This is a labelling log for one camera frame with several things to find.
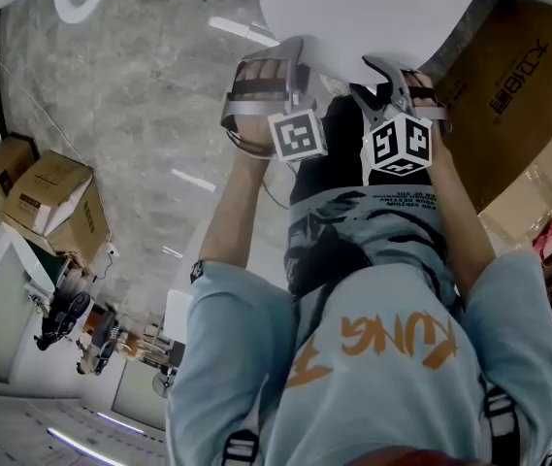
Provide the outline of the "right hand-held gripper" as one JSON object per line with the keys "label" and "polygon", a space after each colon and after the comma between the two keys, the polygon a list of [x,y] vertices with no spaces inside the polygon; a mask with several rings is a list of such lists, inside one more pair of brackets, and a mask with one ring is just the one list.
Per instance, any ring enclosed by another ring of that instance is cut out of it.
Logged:
{"label": "right hand-held gripper", "polygon": [[427,170],[432,164],[433,124],[441,134],[451,130],[447,109],[438,100],[436,107],[414,108],[398,63],[373,55],[363,55],[362,60],[386,80],[377,85],[376,93],[364,85],[349,85],[370,124],[364,148],[371,168],[395,177]]}

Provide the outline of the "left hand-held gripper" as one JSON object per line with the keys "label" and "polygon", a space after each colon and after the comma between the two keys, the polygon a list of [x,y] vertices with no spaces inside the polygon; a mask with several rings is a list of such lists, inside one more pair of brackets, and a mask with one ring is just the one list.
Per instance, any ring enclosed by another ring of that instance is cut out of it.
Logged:
{"label": "left hand-held gripper", "polygon": [[[220,125],[238,149],[255,158],[276,158],[281,162],[298,162],[327,153],[321,121],[316,114],[316,100],[308,94],[311,70],[301,61],[302,37],[288,38],[278,45],[244,56],[242,61],[274,58],[288,61],[287,94],[277,99],[235,98],[226,93]],[[243,140],[236,120],[239,117],[261,117],[268,124],[272,144],[268,147]]]}

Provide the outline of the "white toilet being handled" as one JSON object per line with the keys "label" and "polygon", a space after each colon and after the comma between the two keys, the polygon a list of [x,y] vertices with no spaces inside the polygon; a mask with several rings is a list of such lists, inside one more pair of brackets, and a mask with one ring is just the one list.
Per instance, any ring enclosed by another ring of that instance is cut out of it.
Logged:
{"label": "white toilet being handled", "polygon": [[302,62],[325,76],[371,85],[382,77],[363,56],[421,67],[443,45],[472,0],[259,1],[279,42],[303,39]]}

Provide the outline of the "person's left forearm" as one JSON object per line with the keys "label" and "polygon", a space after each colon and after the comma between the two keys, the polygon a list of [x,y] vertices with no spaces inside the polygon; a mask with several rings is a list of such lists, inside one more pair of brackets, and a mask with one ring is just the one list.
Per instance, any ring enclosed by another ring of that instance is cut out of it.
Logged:
{"label": "person's left forearm", "polygon": [[200,249],[201,261],[245,268],[258,196],[270,161],[239,150]]}

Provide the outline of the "person's left hand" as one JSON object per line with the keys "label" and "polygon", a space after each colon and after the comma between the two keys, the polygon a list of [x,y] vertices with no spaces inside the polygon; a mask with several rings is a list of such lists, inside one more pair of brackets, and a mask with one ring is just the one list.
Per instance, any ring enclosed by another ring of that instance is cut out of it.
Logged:
{"label": "person's left hand", "polygon": [[287,94],[288,61],[253,59],[242,61],[232,86],[232,95],[241,99],[277,99]]}

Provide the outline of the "person's right hand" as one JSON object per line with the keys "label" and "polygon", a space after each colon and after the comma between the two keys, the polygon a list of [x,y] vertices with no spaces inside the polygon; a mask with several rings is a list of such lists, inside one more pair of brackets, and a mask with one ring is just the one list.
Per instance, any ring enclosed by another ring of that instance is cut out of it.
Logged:
{"label": "person's right hand", "polygon": [[431,79],[417,71],[403,71],[409,96],[414,108],[436,107],[438,105]]}

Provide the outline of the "large brown cardboard box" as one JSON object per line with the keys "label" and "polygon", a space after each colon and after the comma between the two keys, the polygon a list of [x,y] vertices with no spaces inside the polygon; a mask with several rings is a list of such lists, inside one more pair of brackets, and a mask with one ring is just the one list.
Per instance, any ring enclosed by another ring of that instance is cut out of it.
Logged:
{"label": "large brown cardboard box", "polygon": [[499,3],[437,95],[452,121],[444,142],[483,224],[509,248],[532,249],[552,218],[552,6]]}

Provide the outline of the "pink cloth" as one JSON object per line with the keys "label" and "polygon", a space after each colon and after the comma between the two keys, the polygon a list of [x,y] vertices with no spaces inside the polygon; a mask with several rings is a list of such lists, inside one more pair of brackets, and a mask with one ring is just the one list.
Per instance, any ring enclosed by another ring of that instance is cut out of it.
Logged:
{"label": "pink cloth", "polygon": [[532,240],[532,247],[541,261],[552,253],[552,218],[541,228],[538,235]]}

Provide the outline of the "person's light blue shirt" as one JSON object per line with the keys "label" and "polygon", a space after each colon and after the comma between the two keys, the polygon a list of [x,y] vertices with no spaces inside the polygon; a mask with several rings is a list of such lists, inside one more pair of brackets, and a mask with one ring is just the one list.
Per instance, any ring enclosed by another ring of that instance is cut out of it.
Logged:
{"label": "person's light blue shirt", "polygon": [[384,447],[541,466],[552,454],[552,313],[538,257],[511,251],[465,305],[433,191],[365,186],[294,205],[288,289],[203,261],[168,401],[176,466],[229,437],[264,466],[340,466]]}

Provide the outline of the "white rectangular basin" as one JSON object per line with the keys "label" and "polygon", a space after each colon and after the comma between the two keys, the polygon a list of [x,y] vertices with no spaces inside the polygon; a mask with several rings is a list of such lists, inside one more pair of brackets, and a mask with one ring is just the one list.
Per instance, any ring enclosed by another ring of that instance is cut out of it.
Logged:
{"label": "white rectangular basin", "polygon": [[182,291],[170,289],[167,294],[163,323],[164,335],[179,343],[187,340],[187,317],[192,297]]}

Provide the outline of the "stacked small cardboard boxes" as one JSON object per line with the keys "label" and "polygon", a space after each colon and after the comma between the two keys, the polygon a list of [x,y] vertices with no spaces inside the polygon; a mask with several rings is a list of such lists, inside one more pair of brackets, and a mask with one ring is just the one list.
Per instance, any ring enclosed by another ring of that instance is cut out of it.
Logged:
{"label": "stacked small cardboard boxes", "polygon": [[26,240],[83,269],[110,236],[93,169],[54,151],[18,179],[1,217]]}

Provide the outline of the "small brown cardboard box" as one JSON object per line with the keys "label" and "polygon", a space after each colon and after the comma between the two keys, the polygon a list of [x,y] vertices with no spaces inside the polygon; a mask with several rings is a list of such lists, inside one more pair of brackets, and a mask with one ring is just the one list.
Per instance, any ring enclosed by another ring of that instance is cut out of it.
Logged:
{"label": "small brown cardboard box", "polygon": [[15,183],[38,158],[31,137],[11,133],[0,142],[0,213]]}

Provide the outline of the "standing fan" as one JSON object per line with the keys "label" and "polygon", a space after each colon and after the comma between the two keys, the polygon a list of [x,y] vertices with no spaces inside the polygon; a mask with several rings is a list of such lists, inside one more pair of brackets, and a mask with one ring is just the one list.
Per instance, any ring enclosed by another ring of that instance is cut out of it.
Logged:
{"label": "standing fan", "polygon": [[175,382],[176,372],[157,373],[152,379],[153,391],[162,398],[167,398]]}

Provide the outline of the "person's bare neck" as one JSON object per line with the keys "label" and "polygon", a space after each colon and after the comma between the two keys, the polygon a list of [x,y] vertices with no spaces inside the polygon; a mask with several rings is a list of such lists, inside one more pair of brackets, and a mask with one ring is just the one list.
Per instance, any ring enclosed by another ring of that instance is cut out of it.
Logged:
{"label": "person's bare neck", "polygon": [[365,453],[345,466],[454,466],[459,462],[436,450],[389,447]]}

